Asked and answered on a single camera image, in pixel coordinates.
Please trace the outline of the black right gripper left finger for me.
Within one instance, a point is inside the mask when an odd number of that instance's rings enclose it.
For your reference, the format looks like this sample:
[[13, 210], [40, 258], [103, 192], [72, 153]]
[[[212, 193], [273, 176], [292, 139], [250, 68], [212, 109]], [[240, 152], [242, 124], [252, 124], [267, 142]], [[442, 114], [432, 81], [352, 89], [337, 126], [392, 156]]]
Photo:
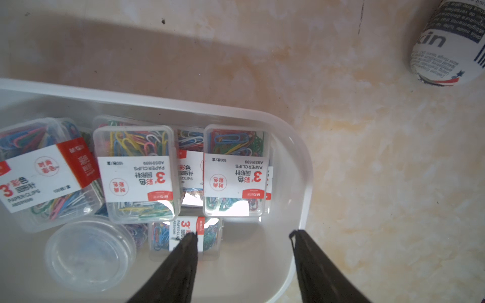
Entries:
[[198, 237], [185, 235], [129, 302], [191, 302], [198, 264]]

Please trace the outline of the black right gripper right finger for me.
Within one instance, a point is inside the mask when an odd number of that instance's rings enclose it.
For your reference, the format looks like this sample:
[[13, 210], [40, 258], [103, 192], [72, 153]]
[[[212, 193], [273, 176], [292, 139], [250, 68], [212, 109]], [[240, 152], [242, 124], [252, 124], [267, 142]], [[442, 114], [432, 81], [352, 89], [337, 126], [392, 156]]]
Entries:
[[303, 302], [370, 303], [306, 231], [294, 230], [289, 238]]

